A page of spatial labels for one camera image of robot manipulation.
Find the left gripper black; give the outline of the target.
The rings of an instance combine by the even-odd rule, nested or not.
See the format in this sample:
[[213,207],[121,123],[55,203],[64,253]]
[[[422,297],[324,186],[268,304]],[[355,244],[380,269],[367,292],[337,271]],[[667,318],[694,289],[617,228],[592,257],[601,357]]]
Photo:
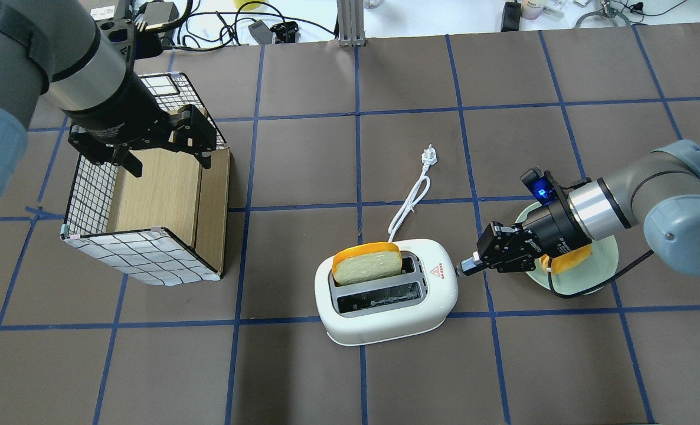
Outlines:
[[187,153],[210,169],[217,132],[201,108],[164,110],[128,67],[108,76],[111,81],[101,81],[80,70],[51,78],[50,101],[70,118],[68,142],[80,155],[96,165],[122,167],[135,178],[142,177],[143,165],[132,151],[148,149]]

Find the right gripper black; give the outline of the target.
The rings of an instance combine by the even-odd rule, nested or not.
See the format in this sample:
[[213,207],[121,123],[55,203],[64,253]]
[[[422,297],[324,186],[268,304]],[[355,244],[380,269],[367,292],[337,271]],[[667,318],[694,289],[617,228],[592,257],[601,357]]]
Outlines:
[[575,220],[568,201],[555,200],[531,210],[520,223],[491,221],[477,241],[475,253],[456,266],[459,277],[485,269],[499,273],[527,272],[543,255],[557,258],[592,244]]

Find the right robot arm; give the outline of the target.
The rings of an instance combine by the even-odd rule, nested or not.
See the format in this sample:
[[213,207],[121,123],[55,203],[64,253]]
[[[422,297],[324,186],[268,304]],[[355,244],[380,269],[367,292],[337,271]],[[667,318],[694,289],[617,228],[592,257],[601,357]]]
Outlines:
[[617,232],[642,226],[650,249],[671,269],[700,276],[700,146],[679,140],[598,179],[562,186],[529,169],[522,183],[539,207],[513,225],[493,221],[456,271],[527,272]]

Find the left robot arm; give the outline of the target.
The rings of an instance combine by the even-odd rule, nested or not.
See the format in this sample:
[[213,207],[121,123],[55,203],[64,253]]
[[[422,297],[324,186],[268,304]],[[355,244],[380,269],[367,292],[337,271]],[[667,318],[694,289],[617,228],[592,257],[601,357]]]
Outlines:
[[133,69],[161,51],[158,34],[182,26],[192,5],[173,21],[135,24],[97,22],[77,1],[0,1],[0,197],[41,96],[70,118],[69,142],[92,164],[140,177],[135,152],[164,149],[208,169],[218,132],[207,115],[190,104],[164,111]]

